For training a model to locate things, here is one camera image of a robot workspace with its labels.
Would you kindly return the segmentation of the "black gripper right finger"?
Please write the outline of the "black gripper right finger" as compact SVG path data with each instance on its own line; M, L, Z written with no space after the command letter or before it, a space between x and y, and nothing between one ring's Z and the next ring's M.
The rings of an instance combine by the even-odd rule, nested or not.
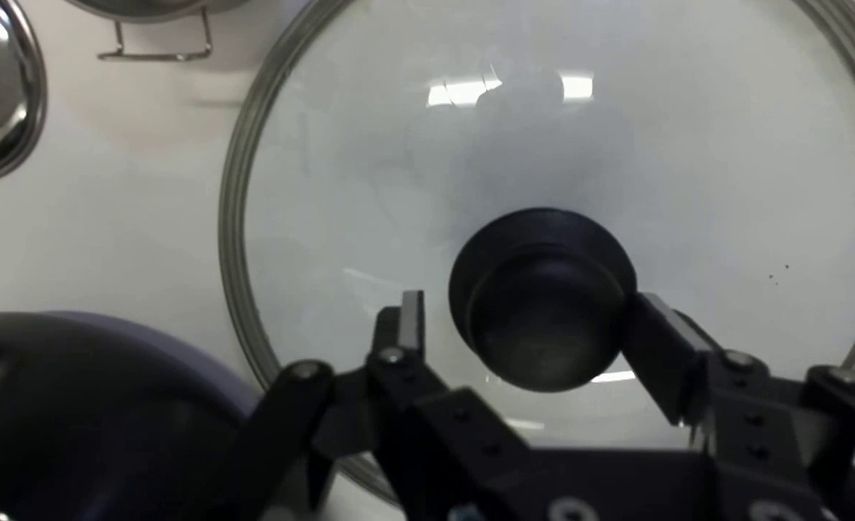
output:
M625 362L669 423L698 426L721 370L721 347L688 315L643 293L635 300Z

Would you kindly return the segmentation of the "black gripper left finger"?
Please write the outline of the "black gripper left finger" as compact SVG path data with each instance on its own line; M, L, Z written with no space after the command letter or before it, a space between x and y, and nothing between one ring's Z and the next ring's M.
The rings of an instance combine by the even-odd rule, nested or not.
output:
M370 370L377 375L419 380L427 368L427 293L406 289L374 320Z

